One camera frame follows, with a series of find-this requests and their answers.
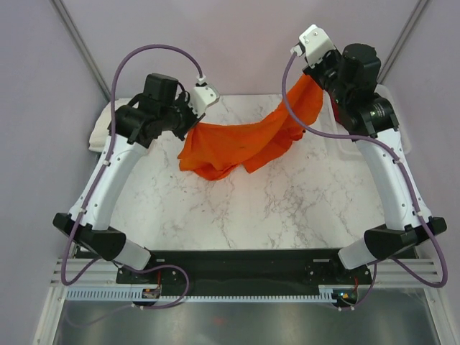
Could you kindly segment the folded white t shirt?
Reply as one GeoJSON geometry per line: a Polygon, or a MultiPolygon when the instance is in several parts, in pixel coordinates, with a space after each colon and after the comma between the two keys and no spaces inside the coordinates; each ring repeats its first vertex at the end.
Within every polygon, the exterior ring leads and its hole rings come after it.
{"type": "Polygon", "coordinates": [[[88,149],[91,152],[103,152],[106,140],[109,136],[111,124],[111,104],[107,104],[96,120],[94,128],[88,140],[88,149]]]}

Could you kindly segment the aluminium rail frame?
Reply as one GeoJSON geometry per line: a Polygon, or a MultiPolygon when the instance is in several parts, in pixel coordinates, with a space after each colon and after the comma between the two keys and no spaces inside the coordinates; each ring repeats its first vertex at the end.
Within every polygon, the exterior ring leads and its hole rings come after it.
{"type": "Polygon", "coordinates": [[[73,283],[158,284],[197,287],[226,283],[243,288],[261,282],[306,285],[369,285],[373,280],[384,285],[416,285],[426,280],[441,281],[437,266],[429,259],[386,260],[376,266],[361,266],[351,271],[334,271],[327,259],[210,259],[206,253],[178,252],[167,260],[155,260],[144,273],[134,272],[106,261],[97,261],[88,269],[86,259],[71,259],[66,278],[73,283]]]}

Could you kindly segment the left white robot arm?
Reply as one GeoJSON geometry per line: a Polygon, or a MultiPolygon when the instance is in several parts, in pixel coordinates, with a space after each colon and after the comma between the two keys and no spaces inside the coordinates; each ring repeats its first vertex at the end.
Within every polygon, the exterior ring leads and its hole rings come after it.
{"type": "Polygon", "coordinates": [[[152,282],[158,266],[150,251],[111,227],[116,202],[151,143],[163,132],[184,140],[218,99],[203,75],[187,91],[176,78],[149,74],[143,92],[111,115],[109,135],[86,187],[68,212],[55,214],[53,226],[100,258],[131,267],[141,282],[152,282]]]}

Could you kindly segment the orange t shirt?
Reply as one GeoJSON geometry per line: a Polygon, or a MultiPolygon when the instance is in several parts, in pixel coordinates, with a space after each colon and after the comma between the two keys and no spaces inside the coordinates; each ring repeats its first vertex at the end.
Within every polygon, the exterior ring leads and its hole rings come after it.
{"type": "Polygon", "coordinates": [[[252,124],[197,124],[178,155],[179,168],[214,181],[242,166],[248,173],[284,155],[305,129],[281,102],[263,120],[252,124]]]}

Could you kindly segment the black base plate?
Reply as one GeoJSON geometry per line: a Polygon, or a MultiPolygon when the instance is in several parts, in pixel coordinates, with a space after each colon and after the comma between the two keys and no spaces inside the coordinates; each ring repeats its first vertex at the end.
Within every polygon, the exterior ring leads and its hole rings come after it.
{"type": "Polygon", "coordinates": [[[154,251],[147,266],[160,270],[138,274],[123,268],[117,283],[160,283],[163,296],[268,299],[315,295],[322,285],[353,287],[372,281],[365,266],[342,268],[337,249],[154,251]]]}

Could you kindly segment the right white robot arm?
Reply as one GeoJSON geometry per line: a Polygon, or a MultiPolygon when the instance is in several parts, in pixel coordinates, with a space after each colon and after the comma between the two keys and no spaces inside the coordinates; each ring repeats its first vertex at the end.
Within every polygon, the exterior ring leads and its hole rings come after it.
{"type": "Polygon", "coordinates": [[[339,123],[353,137],[372,174],[385,222],[339,250],[329,265],[336,282],[347,282],[355,268],[385,260],[446,231],[421,198],[405,160],[400,125],[391,102],[376,91],[381,61],[376,50],[354,43],[339,52],[328,44],[305,54],[309,75],[336,105],[339,123]]]}

